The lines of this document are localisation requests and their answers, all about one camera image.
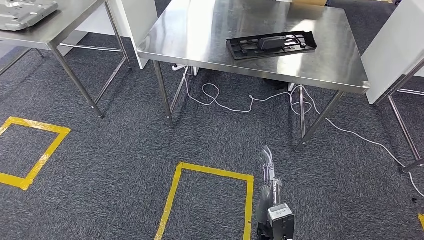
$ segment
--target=white partition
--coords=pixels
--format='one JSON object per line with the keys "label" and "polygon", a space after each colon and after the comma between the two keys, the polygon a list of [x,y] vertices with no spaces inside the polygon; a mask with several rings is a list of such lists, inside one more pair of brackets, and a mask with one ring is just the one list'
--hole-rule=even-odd
{"label": "white partition", "polygon": [[[424,0],[405,0],[362,55],[374,104],[397,79],[424,58]],[[424,77],[424,69],[416,76]]]}
{"label": "white partition", "polygon": [[[137,51],[136,43],[144,39],[158,19],[155,0],[108,0],[108,2],[117,22],[119,33],[122,37],[131,38],[132,46]],[[115,35],[104,5],[83,22],[64,42],[77,44],[87,33]],[[70,49],[61,47],[60,50],[66,54]],[[148,61],[140,59],[138,56],[137,58],[140,68],[143,69]]]}

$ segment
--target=yellow tape square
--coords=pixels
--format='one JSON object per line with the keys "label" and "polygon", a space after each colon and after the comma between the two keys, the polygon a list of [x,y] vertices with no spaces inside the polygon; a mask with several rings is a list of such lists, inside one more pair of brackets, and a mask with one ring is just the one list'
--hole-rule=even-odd
{"label": "yellow tape square", "polygon": [[159,228],[157,230],[154,240],[162,240],[164,235],[165,228],[167,226],[168,219],[171,214],[172,205],[174,203],[175,194],[177,192],[178,184],[180,182],[180,177],[183,169],[191,170],[195,172],[201,172],[205,174],[213,174],[227,178],[233,178],[238,180],[243,180],[247,182],[247,193],[246,193],[246,205],[245,205],[245,214],[244,214],[244,234],[243,240],[251,239],[252,231],[252,205],[253,205],[253,191],[254,191],[254,177],[252,175],[236,173],[232,171],[226,171],[216,168],[211,168],[207,166],[199,166],[190,163],[180,162],[176,166],[175,174],[172,180],[172,186],[169,191],[168,199],[166,200],[165,209],[163,210],[162,218],[160,219]]}
{"label": "yellow tape square", "polygon": [[9,117],[6,122],[3,124],[3,126],[0,127],[0,136],[6,132],[6,130],[12,125],[20,125],[28,128],[34,128],[34,129],[40,129],[52,133],[57,133],[58,136],[56,139],[51,143],[51,145],[47,148],[45,153],[41,156],[41,158],[38,160],[38,162],[34,165],[34,167],[31,169],[31,171],[28,173],[28,175],[25,178],[17,177],[5,173],[0,172],[0,183],[7,184],[10,186],[18,187],[24,191],[28,189],[28,187],[33,183],[34,179],[40,172],[41,168],[46,164],[46,162],[49,160],[50,156],[55,152],[55,150],[59,147],[61,142],[64,140],[64,138],[69,134],[71,131],[69,128],[62,127],[62,126],[56,126],[51,125],[43,122],[38,121],[31,121],[19,117],[11,116]]}

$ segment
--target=table leg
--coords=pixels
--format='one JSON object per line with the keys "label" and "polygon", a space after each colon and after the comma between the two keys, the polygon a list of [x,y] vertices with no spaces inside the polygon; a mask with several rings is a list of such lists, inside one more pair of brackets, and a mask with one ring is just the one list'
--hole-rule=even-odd
{"label": "table leg", "polygon": [[302,85],[299,87],[299,97],[300,97],[300,132],[302,138],[305,137],[306,126],[305,126],[305,104],[304,104],[304,88]]}
{"label": "table leg", "polygon": [[407,174],[411,170],[416,169],[416,168],[420,167],[421,165],[424,165],[424,158],[421,159],[421,160],[418,160],[418,161],[414,162],[413,164],[411,164],[411,165],[409,165],[407,167],[404,167],[402,169],[402,171]]}
{"label": "table leg", "polygon": [[116,21],[114,19],[114,16],[112,15],[112,11],[111,11],[111,8],[109,6],[108,0],[106,0],[104,2],[104,6],[106,7],[107,15],[109,16],[110,23],[112,24],[112,28],[113,28],[113,31],[115,32],[116,39],[118,40],[120,49],[122,50],[123,57],[126,58],[128,65],[129,65],[128,68],[130,69],[131,68],[130,59],[128,58],[127,51],[125,50],[124,43],[122,42],[121,35],[119,34],[118,27],[117,27]]}
{"label": "table leg", "polygon": [[160,94],[162,95],[163,108],[165,109],[166,119],[168,120],[169,125],[174,126],[172,120],[172,113],[170,108],[170,103],[168,101],[167,90],[165,89],[164,76],[162,75],[161,63],[158,61],[153,61],[154,70],[156,71],[157,80],[159,82]]}
{"label": "table leg", "polygon": [[408,145],[412,150],[415,160],[419,161],[421,159],[420,154],[418,153],[417,147],[415,147],[414,141],[412,140],[412,137],[407,129],[407,126],[405,125],[405,122],[402,119],[401,113],[399,112],[399,109],[395,104],[395,100],[393,99],[391,95],[388,96],[388,100],[390,101],[391,108],[393,109],[394,114],[396,115],[397,121],[399,122],[399,125],[402,128],[403,135],[405,136],[406,141],[408,142]]}
{"label": "table leg", "polygon": [[27,48],[19,56],[15,57],[11,62],[9,62],[5,67],[0,70],[0,76],[3,75],[7,70],[9,70],[13,65],[15,65],[19,60],[21,60],[27,53],[29,53],[32,48]]}
{"label": "table leg", "polygon": [[62,67],[65,69],[66,73],[71,78],[72,82],[76,85],[76,87],[79,89],[79,91],[82,93],[82,95],[85,97],[87,102],[90,104],[90,106],[94,109],[95,113],[100,117],[103,118],[105,115],[100,111],[100,109],[97,107],[97,105],[94,103],[93,99],[90,97],[89,93],[87,92],[86,88],[83,86],[83,84],[80,82],[78,77],[75,75],[75,73],[72,71],[72,69],[69,67],[68,63],[64,59],[64,56],[59,52],[58,48],[56,46],[49,46],[54,56],[56,56],[59,63],[62,65]]}
{"label": "table leg", "polygon": [[318,129],[320,124],[326,119],[328,114],[333,110],[333,108],[336,106],[337,102],[340,100],[340,98],[345,93],[342,91],[338,91],[334,97],[331,99],[329,104],[325,107],[324,111],[322,111],[321,115],[316,119],[316,121],[313,123],[313,125],[310,127],[310,129],[307,131],[306,135],[302,138],[299,145],[296,147],[296,152],[299,152],[307,141],[309,141],[312,138],[312,135],[315,133],[315,131]]}
{"label": "table leg", "polygon": [[44,58],[43,53],[39,49],[37,49],[37,48],[34,48],[34,49],[37,51],[37,53],[38,53],[38,55],[40,55],[40,57]]}

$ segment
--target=black plastic tray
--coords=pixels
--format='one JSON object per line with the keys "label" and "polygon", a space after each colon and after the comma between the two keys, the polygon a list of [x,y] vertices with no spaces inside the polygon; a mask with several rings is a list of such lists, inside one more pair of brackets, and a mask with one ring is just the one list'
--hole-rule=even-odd
{"label": "black plastic tray", "polygon": [[[266,49],[264,40],[279,39],[277,41],[268,41],[267,46],[273,48]],[[307,51],[313,51],[317,48],[312,32],[290,31],[273,34],[238,37],[226,40],[226,45],[235,60],[263,58],[273,56],[284,56]]]}

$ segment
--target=black plastic part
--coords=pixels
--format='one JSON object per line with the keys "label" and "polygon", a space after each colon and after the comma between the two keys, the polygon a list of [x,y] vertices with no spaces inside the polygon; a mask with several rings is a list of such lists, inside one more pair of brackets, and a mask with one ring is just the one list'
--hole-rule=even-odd
{"label": "black plastic part", "polygon": [[227,39],[226,45],[235,60],[291,55],[317,48],[311,31],[239,37]]}
{"label": "black plastic part", "polygon": [[274,238],[273,229],[269,222],[266,225],[258,222],[256,232],[258,240],[272,240]]}

